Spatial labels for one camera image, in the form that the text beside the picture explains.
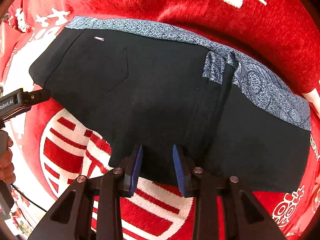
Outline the person's left hand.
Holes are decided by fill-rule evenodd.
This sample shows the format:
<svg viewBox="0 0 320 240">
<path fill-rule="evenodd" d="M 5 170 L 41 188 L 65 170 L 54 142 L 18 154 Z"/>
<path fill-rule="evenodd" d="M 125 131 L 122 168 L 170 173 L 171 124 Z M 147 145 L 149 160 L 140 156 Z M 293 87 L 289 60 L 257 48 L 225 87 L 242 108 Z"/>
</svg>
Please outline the person's left hand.
<svg viewBox="0 0 320 240">
<path fill-rule="evenodd" d="M 7 149 L 4 151 L 0 161 L 0 180 L 4 181 L 6 184 L 12 184 L 16 180 L 16 176 L 14 174 L 14 165 L 12 163 L 13 154 L 10 149 L 12 146 L 12 139 L 8 137 Z"/>
</svg>

